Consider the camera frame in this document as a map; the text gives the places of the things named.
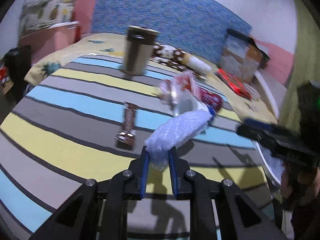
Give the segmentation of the person's right hand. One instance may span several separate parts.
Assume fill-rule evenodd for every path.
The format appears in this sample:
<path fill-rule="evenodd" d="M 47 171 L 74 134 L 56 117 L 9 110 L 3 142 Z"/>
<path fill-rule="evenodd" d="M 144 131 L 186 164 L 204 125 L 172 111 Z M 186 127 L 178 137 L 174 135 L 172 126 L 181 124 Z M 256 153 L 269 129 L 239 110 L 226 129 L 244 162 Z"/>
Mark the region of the person's right hand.
<path fill-rule="evenodd" d="M 307 170 L 283 161 L 280 194 L 283 198 L 282 207 L 287 211 L 315 200 L 319 195 L 319 167 Z"/>

